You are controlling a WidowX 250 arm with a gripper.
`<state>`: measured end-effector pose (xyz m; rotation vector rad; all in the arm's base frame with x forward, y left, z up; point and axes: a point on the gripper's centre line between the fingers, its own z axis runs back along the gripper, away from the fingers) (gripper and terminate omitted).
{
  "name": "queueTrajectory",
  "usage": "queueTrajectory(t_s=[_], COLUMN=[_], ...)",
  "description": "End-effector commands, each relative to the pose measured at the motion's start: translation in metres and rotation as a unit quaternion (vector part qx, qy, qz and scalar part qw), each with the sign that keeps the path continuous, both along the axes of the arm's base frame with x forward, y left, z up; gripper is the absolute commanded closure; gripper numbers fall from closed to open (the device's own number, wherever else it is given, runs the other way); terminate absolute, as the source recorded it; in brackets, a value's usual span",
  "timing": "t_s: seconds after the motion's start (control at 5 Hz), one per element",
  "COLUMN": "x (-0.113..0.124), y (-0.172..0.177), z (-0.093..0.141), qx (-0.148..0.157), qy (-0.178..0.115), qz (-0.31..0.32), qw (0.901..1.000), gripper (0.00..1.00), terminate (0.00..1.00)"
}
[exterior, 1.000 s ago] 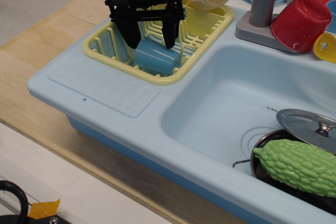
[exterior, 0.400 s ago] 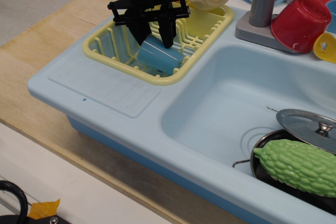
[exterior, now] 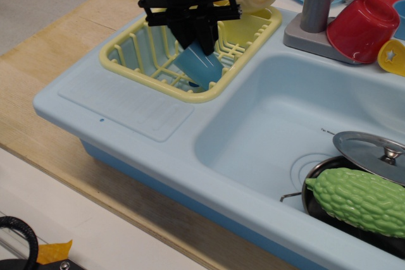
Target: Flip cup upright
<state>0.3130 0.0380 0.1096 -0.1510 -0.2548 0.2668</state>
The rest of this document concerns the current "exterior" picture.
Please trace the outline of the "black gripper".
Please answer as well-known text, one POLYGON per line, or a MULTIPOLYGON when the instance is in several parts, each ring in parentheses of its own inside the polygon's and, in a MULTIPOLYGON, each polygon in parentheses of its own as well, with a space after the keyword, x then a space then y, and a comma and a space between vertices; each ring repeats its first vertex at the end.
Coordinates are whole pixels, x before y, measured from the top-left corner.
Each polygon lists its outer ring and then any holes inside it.
POLYGON ((139 0, 151 26, 169 24, 169 29, 182 46, 188 48, 197 38, 205 55, 214 52, 218 40, 216 21, 238 20, 242 14, 236 0, 139 0), (187 21, 198 20, 196 31, 187 21))

